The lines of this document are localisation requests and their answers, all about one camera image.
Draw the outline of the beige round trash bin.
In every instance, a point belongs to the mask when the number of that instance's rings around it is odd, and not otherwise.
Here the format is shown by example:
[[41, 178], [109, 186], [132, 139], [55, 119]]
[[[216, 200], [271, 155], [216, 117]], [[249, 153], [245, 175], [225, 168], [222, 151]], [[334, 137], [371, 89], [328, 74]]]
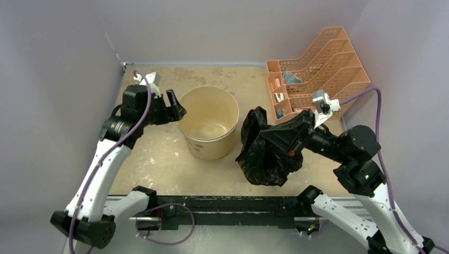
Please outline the beige round trash bin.
[[239, 106], [228, 91], [200, 86], [185, 93], [180, 104], [186, 114], [176, 123], [192, 155], [217, 160], [227, 155], [236, 139]]

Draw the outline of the black plastic trash bag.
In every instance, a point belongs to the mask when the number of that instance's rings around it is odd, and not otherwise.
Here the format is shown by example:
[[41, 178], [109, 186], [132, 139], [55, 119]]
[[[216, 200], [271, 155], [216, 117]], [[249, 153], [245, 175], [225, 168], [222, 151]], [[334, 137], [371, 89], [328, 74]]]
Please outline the black plastic trash bag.
[[235, 162], [252, 185], [281, 187], [290, 173], [302, 168], [303, 155], [289, 157], [262, 138], [259, 133], [269, 127], [265, 109], [258, 106], [248, 112], [240, 131], [243, 146]]

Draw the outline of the orange plastic file organizer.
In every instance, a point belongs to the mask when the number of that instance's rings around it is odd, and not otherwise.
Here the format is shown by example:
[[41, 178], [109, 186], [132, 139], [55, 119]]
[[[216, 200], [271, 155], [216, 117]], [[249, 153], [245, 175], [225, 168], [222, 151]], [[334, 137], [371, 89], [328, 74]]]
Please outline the orange plastic file organizer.
[[[291, 71], [302, 84], [286, 85], [283, 72]], [[267, 86], [270, 91], [274, 122], [285, 122], [303, 109], [314, 109], [312, 93], [323, 89], [330, 99], [344, 101], [366, 89], [370, 79], [342, 26], [323, 29], [297, 59], [268, 60], [265, 65]], [[275, 78], [280, 80], [277, 87]], [[276, 103], [274, 93], [283, 93], [284, 100]], [[282, 108], [284, 116], [276, 117]]]

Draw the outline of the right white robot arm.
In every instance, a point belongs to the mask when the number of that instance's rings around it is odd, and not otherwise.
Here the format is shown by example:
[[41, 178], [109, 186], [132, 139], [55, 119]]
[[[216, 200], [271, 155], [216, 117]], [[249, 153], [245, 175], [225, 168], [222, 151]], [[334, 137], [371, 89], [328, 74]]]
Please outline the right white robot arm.
[[407, 221], [389, 194], [385, 174], [373, 160], [381, 149], [375, 133], [368, 126], [358, 125], [335, 136], [324, 126], [330, 117], [330, 113], [302, 111], [287, 122], [261, 130], [260, 136], [289, 157], [308, 149], [339, 163], [334, 170], [337, 180], [371, 218], [356, 215], [314, 186], [300, 194], [299, 212], [325, 217], [368, 253], [430, 253], [435, 243], [417, 233]]

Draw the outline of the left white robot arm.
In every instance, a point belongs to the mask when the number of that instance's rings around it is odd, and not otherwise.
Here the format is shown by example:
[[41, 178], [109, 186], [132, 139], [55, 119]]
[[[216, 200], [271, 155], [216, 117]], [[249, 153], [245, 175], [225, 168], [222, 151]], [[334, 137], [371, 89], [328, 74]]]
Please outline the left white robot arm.
[[117, 204], [106, 200], [119, 169], [149, 125], [180, 121], [186, 109], [172, 89], [161, 94], [153, 85], [129, 85], [122, 103], [103, 122], [95, 156], [76, 195], [63, 211], [55, 211], [50, 223], [74, 241], [103, 249], [119, 224], [138, 213], [152, 216], [163, 206], [155, 190], [136, 186]]

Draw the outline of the blue small bottle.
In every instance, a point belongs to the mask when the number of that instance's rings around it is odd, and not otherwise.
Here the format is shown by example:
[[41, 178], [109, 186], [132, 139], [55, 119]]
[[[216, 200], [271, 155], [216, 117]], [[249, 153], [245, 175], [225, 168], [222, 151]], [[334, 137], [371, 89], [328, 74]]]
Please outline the blue small bottle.
[[283, 109], [282, 109], [282, 108], [277, 108], [277, 109], [276, 109], [276, 117], [277, 117], [278, 119], [281, 119], [283, 116], [284, 116]]

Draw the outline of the white stapler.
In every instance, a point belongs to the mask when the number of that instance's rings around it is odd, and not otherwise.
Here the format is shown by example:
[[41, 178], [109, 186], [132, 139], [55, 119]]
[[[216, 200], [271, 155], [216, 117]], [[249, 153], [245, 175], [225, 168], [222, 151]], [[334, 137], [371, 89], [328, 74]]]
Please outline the white stapler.
[[280, 103], [284, 100], [284, 94], [283, 93], [274, 93], [274, 99], [276, 103]]

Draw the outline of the teal packet in organizer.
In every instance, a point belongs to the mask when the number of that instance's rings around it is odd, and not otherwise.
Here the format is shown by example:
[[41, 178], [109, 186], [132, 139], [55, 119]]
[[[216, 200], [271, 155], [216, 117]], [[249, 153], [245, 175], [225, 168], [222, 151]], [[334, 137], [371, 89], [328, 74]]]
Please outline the teal packet in organizer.
[[283, 72], [283, 80], [286, 85], [303, 83], [303, 80], [299, 76], [288, 70]]

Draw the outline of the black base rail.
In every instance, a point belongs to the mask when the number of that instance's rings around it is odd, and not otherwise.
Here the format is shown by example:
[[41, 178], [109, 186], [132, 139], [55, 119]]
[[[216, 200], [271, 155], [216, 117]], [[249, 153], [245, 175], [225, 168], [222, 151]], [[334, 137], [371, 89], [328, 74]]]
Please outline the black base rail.
[[155, 211], [136, 214], [157, 222], [162, 230], [180, 225], [276, 226], [316, 233], [326, 224], [295, 196], [174, 196], [159, 195], [150, 202]]

